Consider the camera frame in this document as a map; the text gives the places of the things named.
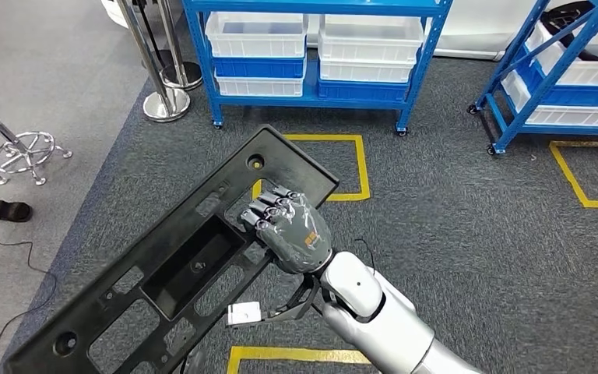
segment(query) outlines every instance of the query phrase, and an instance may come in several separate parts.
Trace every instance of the shelf caster wheel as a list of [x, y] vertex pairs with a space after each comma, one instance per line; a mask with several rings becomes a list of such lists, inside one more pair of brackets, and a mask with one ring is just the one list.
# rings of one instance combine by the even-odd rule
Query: shelf caster wheel
[[466, 109], [466, 112], [469, 113], [470, 115], [475, 115], [479, 111], [480, 111], [480, 109], [478, 109], [478, 107], [475, 104], [469, 105], [469, 107]]

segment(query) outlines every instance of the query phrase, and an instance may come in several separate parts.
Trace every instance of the sandal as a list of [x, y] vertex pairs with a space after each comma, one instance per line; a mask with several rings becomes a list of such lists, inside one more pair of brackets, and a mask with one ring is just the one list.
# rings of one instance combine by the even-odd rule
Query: sandal
[[0, 220], [27, 222], [33, 216], [33, 208], [26, 203], [8, 203], [0, 200]]

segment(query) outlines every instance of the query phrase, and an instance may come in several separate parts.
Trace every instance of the mounting hole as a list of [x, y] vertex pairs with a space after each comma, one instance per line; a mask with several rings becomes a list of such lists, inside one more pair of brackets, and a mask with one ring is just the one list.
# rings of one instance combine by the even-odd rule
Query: mounting hole
[[76, 341], [76, 334], [72, 331], [58, 335], [54, 343], [54, 353], [61, 357], [70, 355], [76, 348]]
[[260, 170], [265, 167], [265, 159], [259, 154], [254, 154], [248, 158], [246, 164], [253, 170]]

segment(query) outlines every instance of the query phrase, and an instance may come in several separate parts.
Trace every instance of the yellow tape line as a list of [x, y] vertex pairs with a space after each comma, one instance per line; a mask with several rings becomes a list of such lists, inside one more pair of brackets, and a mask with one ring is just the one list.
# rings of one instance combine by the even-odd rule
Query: yellow tape line
[[565, 174], [565, 177], [567, 178], [569, 183], [572, 185], [572, 189], [574, 189], [574, 194], [576, 195], [577, 198], [579, 198], [579, 201], [581, 202], [583, 207], [598, 208], [598, 200], [588, 199], [588, 196], [586, 196], [586, 193], [583, 192], [581, 185], [576, 180], [576, 177], [574, 176], [574, 174], [572, 173], [572, 170], [570, 170], [569, 166], [567, 165], [567, 162], [565, 161], [565, 158], [563, 157], [561, 151], [558, 149], [558, 147], [560, 147], [560, 146], [570, 146], [570, 147], [589, 146], [589, 147], [598, 148], [598, 142], [554, 141], [549, 144], [549, 150], [551, 150], [551, 154], [554, 155], [556, 162], [558, 162], [558, 166], [561, 167], [563, 174]]
[[[333, 193], [326, 201], [361, 201], [370, 199], [370, 183], [368, 181], [368, 166], [365, 164], [365, 150], [363, 136], [344, 134], [287, 134], [288, 140], [305, 142], [354, 142], [357, 155], [357, 168], [359, 172], [359, 185], [361, 192], [357, 193]], [[257, 181], [251, 190], [252, 198], [255, 199], [262, 191], [262, 182]]]
[[230, 349], [227, 374], [238, 374], [241, 360], [294, 360], [305, 362], [370, 364], [368, 359], [359, 351], [233, 346]]

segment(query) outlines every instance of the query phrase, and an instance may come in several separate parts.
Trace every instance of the gray carpet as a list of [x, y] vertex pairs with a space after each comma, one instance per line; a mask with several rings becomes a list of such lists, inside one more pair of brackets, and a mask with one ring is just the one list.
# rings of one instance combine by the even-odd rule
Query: gray carpet
[[[186, 25], [179, 32], [186, 35]], [[224, 128], [216, 131], [202, 88], [192, 92], [189, 115], [153, 124], [139, 110], [152, 89], [147, 83], [51, 267], [62, 277], [53, 305], [22, 322], [11, 348], [269, 123], [285, 133], [363, 136], [371, 198], [326, 203], [321, 212], [338, 248], [368, 261], [354, 239], [368, 241], [379, 271], [455, 353], [486, 372], [598, 372], [598, 210], [581, 208], [544, 142], [519, 141], [504, 157], [486, 155], [484, 131], [465, 109], [493, 68], [433, 61], [404, 139], [395, 135], [391, 111], [225, 107]], [[346, 146], [299, 146], [341, 177], [343, 191], [357, 188]], [[597, 165], [598, 153], [586, 162]], [[281, 305], [298, 281], [270, 267], [241, 300]], [[121, 342], [101, 354], [125, 350], [122, 340], [136, 340], [145, 326], [145, 316], [130, 320], [128, 332], [114, 334]], [[225, 372], [232, 345], [351, 349], [312, 312], [254, 329], [227, 330], [222, 320], [199, 345], [204, 371]], [[243, 362], [240, 372], [344, 371]]]

